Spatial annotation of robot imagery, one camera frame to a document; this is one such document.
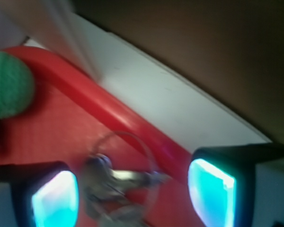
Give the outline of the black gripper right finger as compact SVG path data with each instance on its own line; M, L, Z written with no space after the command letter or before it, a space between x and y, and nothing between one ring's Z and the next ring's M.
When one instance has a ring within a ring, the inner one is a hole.
M188 190L206 227L284 227L284 145L198 148Z

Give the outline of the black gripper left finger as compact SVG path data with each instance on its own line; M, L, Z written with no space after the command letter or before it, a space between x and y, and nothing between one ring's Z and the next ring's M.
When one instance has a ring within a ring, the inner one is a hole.
M74 227L76 175L64 162L0 165L0 227Z

